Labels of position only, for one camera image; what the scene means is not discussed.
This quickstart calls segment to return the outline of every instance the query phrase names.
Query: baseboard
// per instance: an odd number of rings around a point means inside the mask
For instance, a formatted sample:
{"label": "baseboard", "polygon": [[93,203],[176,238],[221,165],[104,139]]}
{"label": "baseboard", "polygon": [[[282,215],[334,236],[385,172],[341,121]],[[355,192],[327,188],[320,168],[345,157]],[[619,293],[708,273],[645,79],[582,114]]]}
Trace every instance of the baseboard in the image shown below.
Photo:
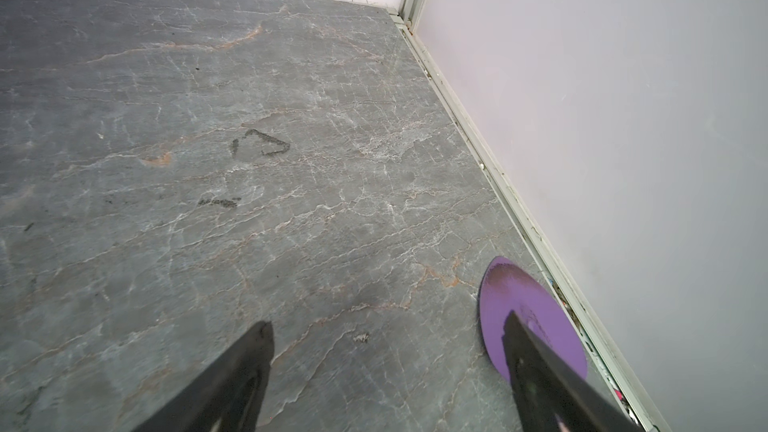
{"label": "baseboard", "polygon": [[570,317],[584,346],[590,351],[603,379],[611,389],[620,392],[623,397],[620,399],[618,394],[615,395],[620,407],[646,430],[670,432],[666,420],[662,418],[648,392],[640,384],[616,343],[610,338],[605,326],[590,307],[562,260],[555,254],[552,244],[546,239],[530,211],[525,207],[510,178],[504,173],[475,123],[443,78],[424,44],[417,36],[411,34],[401,17],[392,12],[390,15],[402,32],[414,57],[422,66],[432,88],[466,140],[470,151],[478,161],[478,166],[484,171],[514,226],[523,237],[541,272],[547,278],[552,293],[560,299],[563,310]]}

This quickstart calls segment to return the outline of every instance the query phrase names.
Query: floor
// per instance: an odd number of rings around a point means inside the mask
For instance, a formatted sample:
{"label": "floor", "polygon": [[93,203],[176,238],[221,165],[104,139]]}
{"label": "floor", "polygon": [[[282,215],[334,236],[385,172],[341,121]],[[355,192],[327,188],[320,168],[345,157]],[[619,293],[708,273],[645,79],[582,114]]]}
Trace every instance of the floor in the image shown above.
{"label": "floor", "polygon": [[536,267],[384,10],[1,1],[0,429],[130,430],[261,319],[260,430],[520,429],[475,299]]}

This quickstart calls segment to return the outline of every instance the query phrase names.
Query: dark stain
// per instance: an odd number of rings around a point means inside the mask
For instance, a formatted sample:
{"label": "dark stain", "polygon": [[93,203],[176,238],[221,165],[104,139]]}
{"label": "dark stain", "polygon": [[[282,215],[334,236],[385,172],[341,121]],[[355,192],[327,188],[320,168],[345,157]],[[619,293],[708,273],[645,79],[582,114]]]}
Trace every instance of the dark stain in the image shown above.
{"label": "dark stain", "polygon": [[276,156],[277,154],[282,154],[282,153],[288,152],[288,150],[290,149],[290,144],[288,142],[284,142],[283,140],[277,139],[277,138],[272,137],[272,136],[268,136],[264,132],[260,132],[260,131],[258,131],[256,129],[248,129],[248,130],[246,130],[245,135],[243,136],[243,138],[245,139],[245,138],[250,137],[250,136],[259,136],[262,139],[266,140],[267,142],[270,142],[270,143],[273,143],[273,144],[277,144],[278,146],[283,147],[283,149],[281,149],[281,150],[273,150],[272,152],[264,152],[264,151],[262,151],[262,154],[264,154],[265,156]]}
{"label": "dark stain", "polygon": [[40,386],[38,389],[34,392],[32,392],[25,400],[27,404],[24,406],[23,409],[16,412],[16,415],[20,416],[22,418],[22,425],[26,425],[27,422],[29,422],[29,418],[32,416],[32,406],[37,403],[38,399],[40,398],[40,394],[42,394],[43,389],[45,389],[45,386]]}
{"label": "dark stain", "polygon": [[497,264],[485,275],[484,282],[492,287],[505,287],[508,278],[521,284],[538,284],[536,279],[526,274],[523,269],[514,264]]}
{"label": "dark stain", "polygon": [[237,202],[240,200],[240,197],[234,197],[232,200],[229,200],[227,198],[201,198],[200,201],[197,203],[198,206],[206,206],[208,204],[214,205],[214,206],[222,206],[225,208],[235,208],[237,207]]}

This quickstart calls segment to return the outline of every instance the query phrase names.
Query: purple pad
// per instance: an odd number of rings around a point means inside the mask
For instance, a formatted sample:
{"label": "purple pad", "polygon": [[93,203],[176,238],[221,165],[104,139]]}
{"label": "purple pad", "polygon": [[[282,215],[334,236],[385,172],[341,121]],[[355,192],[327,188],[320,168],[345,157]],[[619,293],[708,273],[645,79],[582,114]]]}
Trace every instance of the purple pad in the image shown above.
{"label": "purple pad", "polygon": [[587,358],[565,312],[533,277],[505,257],[493,259],[480,284],[480,328],[485,349],[496,370],[509,381],[502,336],[511,311],[550,349],[587,378]]}

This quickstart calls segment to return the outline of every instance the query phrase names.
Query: marble tile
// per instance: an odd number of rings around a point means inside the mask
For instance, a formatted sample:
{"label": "marble tile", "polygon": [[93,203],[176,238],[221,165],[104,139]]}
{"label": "marble tile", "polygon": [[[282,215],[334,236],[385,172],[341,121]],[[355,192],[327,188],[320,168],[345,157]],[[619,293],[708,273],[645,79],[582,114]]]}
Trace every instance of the marble tile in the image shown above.
{"label": "marble tile", "polygon": [[384,10],[0,16],[0,429],[130,430],[261,319],[263,430],[519,429],[475,298],[535,266]]}

